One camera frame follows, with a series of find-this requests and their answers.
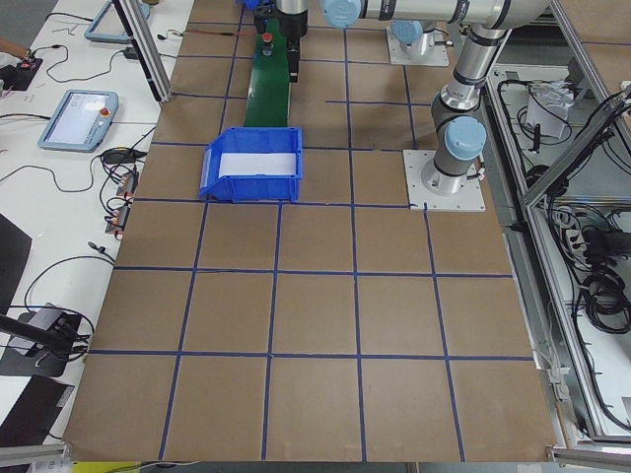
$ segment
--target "black cable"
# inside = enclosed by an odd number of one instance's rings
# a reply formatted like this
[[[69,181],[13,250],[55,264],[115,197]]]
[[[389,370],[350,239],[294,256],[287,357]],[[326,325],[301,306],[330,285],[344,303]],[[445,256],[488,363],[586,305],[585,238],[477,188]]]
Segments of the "black cable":
[[[96,79],[97,77],[100,77],[100,76],[104,76],[104,75],[106,75],[106,74],[109,74],[109,73],[111,72],[111,67],[112,67],[112,62],[113,62],[113,60],[114,60],[114,57],[116,57],[116,55],[118,55],[118,54],[122,54],[122,52],[123,52],[123,50],[122,50],[122,49],[119,49],[119,50],[117,50],[117,51],[116,51],[116,52],[115,52],[112,56],[110,56],[110,57],[109,57],[109,63],[108,63],[108,66],[107,66],[107,70],[106,70],[106,71],[99,72],[99,73],[94,74],[94,75],[92,75],[92,76],[89,76],[89,77],[83,77],[83,78],[57,79],[57,78],[53,77],[53,76],[52,76],[52,74],[50,74],[50,71],[51,71],[53,68],[57,67],[59,64],[63,64],[64,62],[67,62],[67,61],[68,61],[68,58],[70,57],[70,56],[69,56],[69,52],[68,52],[68,47],[67,47],[66,45],[64,45],[64,44],[54,44],[53,46],[49,46],[49,47],[50,47],[50,48],[53,48],[53,49],[57,49],[57,48],[61,47],[61,48],[63,48],[63,50],[64,50],[64,54],[65,54],[65,57],[64,57],[63,59],[60,59],[59,61],[55,62],[54,64],[52,64],[50,67],[48,67],[48,68],[46,69],[46,75],[47,75],[50,79],[52,79],[53,81],[55,81],[57,84],[67,84],[67,83],[69,83],[69,82],[85,82],[85,81],[90,81],[90,80],[92,80],[92,79]]]
[[[44,21],[48,20],[50,17],[53,17],[53,16],[62,16],[62,17],[76,18],[77,20],[85,20],[86,22],[93,22],[94,21],[94,18],[80,17],[78,15],[72,15],[70,13],[62,13],[62,12],[49,13],[48,15],[46,15],[46,18],[44,19]]]
[[[46,171],[50,172],[50,174],[52,175],[52,182],[55,184],[55,187],[57,188],[57,190],[59,190],[59,192],[64,192],[64,193],[86,192],[86,191],[92,189],[94,187],[94,185],[95,185],[95,172],[92,169],[92,166],[93,166],[95,160],[97,160],[98,158],[99,158],[99,156],[94,156],[90,160],[90,184],[87,187],[84,187],[82,189],[63,189],[63,188],[61,188],[61,186],[59,185],[59,182],[57,181],[57,174],[55,174],[54,170],[52,170],[50,168],[45,168],[45,167],[42,167],[42,166],[34,166],[34,165],[24,165],[24,166],[20,166],[17,169],[12,170],[8,174],[4,175],[3,177],[0,177],[0,182],[2,182],[5,179],[8,179],[12,175],[17,174],[19,171],[21,171],[23,169],[39,169],[39,170],[46,170]]]
[[[31,118],[41,118],[42,120],[49,120],[50,117],[46,115],[36,115],[34,113],[5,113],[0,115],[0,118],[9,118],[10,116],[29,116]]]
[[[41,271],[37,277],[35,279],[33,279],[33,281],[29,284],[29,286],[27,287],[27,290],[24,292],[24,307],[28,310],[31,311],[31,307],[29,306],[29,294],[30,292],[33,290],[33,287],[35,286],[35,284],[37,283],[37,281],[39,281],[48,271],[50,271],[51,269],[67,263],[69,261],[75,261],[78,259],[98,259],[99,261],[103,261],[105,263],[107,263],[110,266],[113,266],[113,263],[111,261],[109,261],[108,259],[105,258],[100,258],[98,256],[89,256],[89,255],[83,255],[83,256],[70,256],[69,258],[64,258],[61,259],[59,261],[56,261],[54,263],[52,263],[51,265],[49,265],[48,267],[46,267],[43,271]],[[82,314],[81,312],[77,312],[76,310],[73,310],[74,313],[77,313],[78,315],[80,315],[82,318],[85,318],[86,320],[89,321],[88,317],[86,317],[84,314]],[[90,326],[94,331],[94,325],[92,322],[90,322]]]

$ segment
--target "black device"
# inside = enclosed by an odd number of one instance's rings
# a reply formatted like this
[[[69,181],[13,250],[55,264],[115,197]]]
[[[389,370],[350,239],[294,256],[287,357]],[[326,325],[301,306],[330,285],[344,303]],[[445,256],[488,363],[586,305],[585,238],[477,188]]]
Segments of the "black device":
[[[0,314],[6,314],[31,252],[31,237],[0,214]]]
[[[8,91],[25,91],[35,78],[42,59],[23,59],[15,66],[0,69],[0,79],[4,81],[2,89]]]
[[[631,234],[587,229],[583,238],[587,243],[587,262],[592,266],[615,265],[612,258],[631,256]]]
[[[26,351],[6,348],[0,359],[0,374],[60,376],[66,366],[64,354],[72,350],[81,316],[51,305],[46,308],[56,312],[45,328],[41,328],[40,324],[29,324],[38,317],[37,313],[23,313],[17,320],[6,315],[27,266],[31,244],[27,234],[0,214],[0,331],[13,335],[9,347],[13,340],[19,338],[41,348],[28,348]],[[46,351],[51,354],[43,358]]]
[[[33,376],[0,426],[0,447],[41,445],[74,386],[44,376]],[[0,468],[3,473],[24,473],[30,465]]]

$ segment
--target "cable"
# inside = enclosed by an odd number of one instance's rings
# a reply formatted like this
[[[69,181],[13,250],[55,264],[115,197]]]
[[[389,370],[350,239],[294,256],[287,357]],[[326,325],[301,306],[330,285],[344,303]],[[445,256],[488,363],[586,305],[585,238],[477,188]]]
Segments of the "cable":
[[[69,82],[85,82],[85,81],[90,81],[90,80],[92,80],[92,79],[96,79],[97,77],[100,77],[100,76],[104,76],[104,75],[106,75],[106,74],[109,74],[109,73],[111,72],[111,67],[112,67],[112,62],[113,62],[113,60],[114,60],[114,57],[116,57],[116,55],[118,55],[118,54],[122,54],[122,52],[123,52],[123,50],[122,50],[122,49],[119,49],[119,50],[117,50],[117,51],[116,51],[116,52],[115,52],[112,56],[110,56],[110,57],[109,57],[109,63],[108,63],[108,66],[107,66],[107,70],[106,70],[106,71],[99,72],[99,73],[94,74],[94,75],[92,75],[92,76],[89,76],[89,77],[83,77],[83,78],[57,79],[57,78],[53,77],[53,76],[52,76],[52,74],[50,74],[50,71],[51,71],[53,68],[57,67],[59,64],[63,64],[64,62],[67,62],[67,61],[68,61],[68,58],[69,58],[68,46],[66,46],[66,45],[64,45],[64,44],[54,44],[53,46],[42,47],[42,48],[40,48],[40,49],[49,49],[49,48],[51,48],[51,49],[63,48],[63,50],[64,50],[64,54],[65,54],[65,57],[64,57],[63,59],[60,59],[59,61],[55,62],[54,64],[52,64],[50,67],[48,67],[48,68],[46,69],[46,75],[47,75],[50,79],[52,79],[53,81],[55,81],[57,84],[67,84],[67,83],[69,83]]]
[[[86,191],[92,189],[94,187],[94,185],[95,185],[95,173],[94,173],[94,170],[92,169],[92,166],[93,166],[94,162],[99,157],[100,156],[94,156],[90,160],[90,184],[87,187],[84,187],[82,189],[63,189],[63,188],[61,188],[61,186],[59,185],[59,182],[57,181],[57,175],[55,174],[54,170],[52,170],[50,168],[44,168],[42,166],[34,166],[34,165],[24,165],[24,166],[21,166],[21,167],[19,167],[17,169],[12,170],[11,172],[6,174],[5,176],[0,177],[0,182],[2,182],[5,179],[8,179],[12,175],[17,174],[19,171],[21,171],[23,169],[40,169],[40,170],[46,170],[46,171],[50,172],[50,174],[52,175],[52,182],[55,184],[55,187],[57,187],[57,190],[59,190],[59,192],[65,192],[65,193],[86,192]]]
[[[41,118],[42,120],[49,120],[50,117],[46,115],[36,115],[34,113],[5,113],[0,115],[0,118],[9,118],[10,116],[29,116],[31,118]]]
[[[99,261],[103,261],[105,263],[107,263],[110,266],[113,266],[113,263],[111,261],[109,261],[108,259],[105,258],[100,258],[98,256],[89,256],[89,255],[83,255],[83,256],[70,256],[69,258],[64,258],[61,259],[59,261],[56,261],[54,263],[52,263],[51,265],[49,265],[48,267],[46,267],[43,271],[41,271],[37,277],[35,279],[33,279],[33,281],[29,284],[29,286],[27,287],[27,290],[24,292],[24,307],[28,310],[31,311],[31,307],[29,306],[29,294],[31,293],[31,291],[33,290],[33,288],[35,287],[35,284],[37,283],[37,281],[39,281],[48,271],[50,271],[51,269],[67,263],[69,261],[75,261],[78,259],[97,259]],[[85,315],[83,315],[80,312],[77,312],[76,310],[73,310],[75,313],[82,315],[82,318],[85,317],[86,319],[88,319],[88,317],[86,317]],[[92,329],[94,330],[94,325],[92,324],[92,322],[90,322],[90,325],[92,327]]]
[[[94,21],[94,18],[79,17],[77,15],[72,15],[70,13],[62,13],[62,12],[49,13],[48,15],[46,15],[46,18],[44,18],[44,21],[48,20],[50,17],[55,16],[55,15],[62,16],[62,17],[76,18],[78,20],[85,20],[86,22],[93,22]]]
[[[180,461],[150,461],[147,463],[144,463],[140,466],[128,466],[125,468],[115,468],[113,470],[109,470],[106,471],[106,473],[124,473],[126,471],[134,471],[134,470],[142,470],[144,468],[149,468],[150,466],[161,466],[161,465],[171,465],[171,466],[190,466],[190,465],[196,465],[197,463],[199,463],[198,461],[187,461],[187,462],[180,462]]]

